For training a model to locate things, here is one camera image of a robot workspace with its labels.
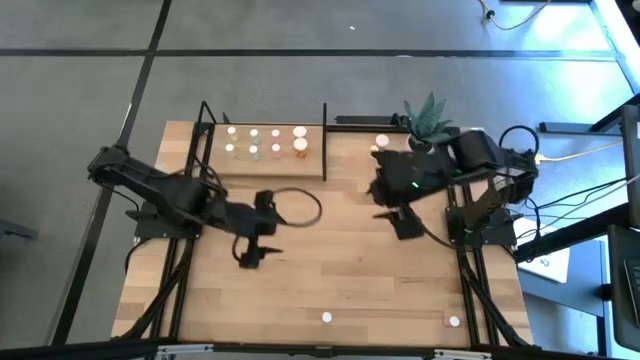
potted plant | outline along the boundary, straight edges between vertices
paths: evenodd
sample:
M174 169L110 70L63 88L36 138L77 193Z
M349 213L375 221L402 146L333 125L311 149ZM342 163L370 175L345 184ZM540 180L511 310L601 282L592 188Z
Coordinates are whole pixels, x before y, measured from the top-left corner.
M433 145L443 142L459 132L458 128L447 127L452 120L440 121L444 105L447 100L435 102L433 92L422 105L419 114L414 114L411 105L405 100L404 109L407 111L405 126L409 131L407 142L409 147L416 151L431 151Z

white ball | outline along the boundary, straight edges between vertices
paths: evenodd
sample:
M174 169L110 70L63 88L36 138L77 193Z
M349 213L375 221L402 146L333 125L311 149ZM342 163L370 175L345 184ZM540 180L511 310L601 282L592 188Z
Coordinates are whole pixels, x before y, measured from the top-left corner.
M323 312L323 313L322 313L322 321L323 321L325 324L330 323L332 319L333 319L333 316L331 316L331 313L330 313L330 312Z
M453 327L458 327L460 326L460 319L457 316L452 316L449 318L449 324Z

yellow cable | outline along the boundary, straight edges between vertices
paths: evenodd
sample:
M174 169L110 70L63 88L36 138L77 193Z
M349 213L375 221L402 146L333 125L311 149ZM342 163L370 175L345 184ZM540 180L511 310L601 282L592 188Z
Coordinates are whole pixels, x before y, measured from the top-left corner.
M485 15L486 15L487 13L489 13L489 11L491 11L491 8L489 8L489 5L487 5L487 3L485 2L485 0L478 0L478 1L480 2L480 4L482 4L482 7L484 8L484 13L485 13ZM498 23L496 22L495 15L491 15L489 18L491 19L491 21L493 22L493 24L494 24L498 29L500 29L500 30L513 30L513 29L515 29L515 28L517 28L517 27L519 27L519 26L522 26L522 25L526 24L527 22L529 22L529 20L533 19L536 15L538 15L538 13L540 13L540 11L542 11L542 9L544 9L547 5L549 5L549 3L550 3L550 2L551 2L551 0L547 0L547 2L545 2L545 3L544 3L544 5L542 5L538 10L534 11L531 15L529 15L529 17L528 17L528 18L526 18L523 22L521 22L521 23L519 23L519 24L517 24L517 25L511 26L511 27L503 27L503 26L500 26L500 24L498 24Z
M606 149L606 148L610 148L610 147L613 147L613 146L616 146L616 145L620 145L620 144L622 144L622 141L618 141L618 142L615 142L615 143L612 143L612 144L603 145L603 146L597 147L595 149L583 151L583 152L580 152L580 153L577 153L577 154L573 154L573 155L569 155L569 156L564 156L564 157L561 157L561 158L548 158L548 157L538 153L538 154L536 154L535 162L536 162L536 165L540 165L541 162L545 162L545 161L553 161L553 162L555 162L555 161L564 161L564 160L569 160L569 159L575 159L575 158L580 157L582 155L591 154L593 152L600 151L600 150L603 150L603 149Z

succulent plant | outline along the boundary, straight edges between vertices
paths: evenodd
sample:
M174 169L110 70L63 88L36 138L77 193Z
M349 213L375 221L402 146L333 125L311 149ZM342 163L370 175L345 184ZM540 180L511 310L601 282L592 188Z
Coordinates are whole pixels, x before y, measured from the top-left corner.
M444 99L436 103L432 92L422 105L420 113L416 115L411 110L411 105L404 101L404 109L409 116L406 126L414 141L420 144L437 144L450 137L444 130L453 120L440 121L446 102L447 100Z

wooden table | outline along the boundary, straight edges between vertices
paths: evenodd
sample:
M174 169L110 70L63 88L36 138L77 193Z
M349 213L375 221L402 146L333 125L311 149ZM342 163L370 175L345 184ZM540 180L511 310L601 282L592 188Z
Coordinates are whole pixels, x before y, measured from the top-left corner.
M167 123L156 166L184 167L193 123ZM223 176L232 201L253 202L261 189L298 186L314 193L324 216L313 227L280 226L260 244L283 249L257 270L238 267L233 236L207 227L196 242L180 324L179 340L262 344L467 347L461 281L453 250L428 237L397 240L391 225L372 216L386 211L365 194L374 177L369 148L376 134L327 134L327 181L305 177ZM389 134L391 148L403 149L406 135ZM474 184L474 196L484 184ZM314 203L299 194L276 198L289 221L305 220ZM413 204L425 225L447 238L440 192ZM246 243L240 242L239 252ZM128 330L155 296L167 241L152 240L131 259L113 327ZM518 334L531 342L516 265L500 247L484 248L491 295ZM482 307L476 299L481 339L487 342ZM170 299L161 334L168 333ZM325 324L323 312L333 315ZM459 327L448 323L461 320Z

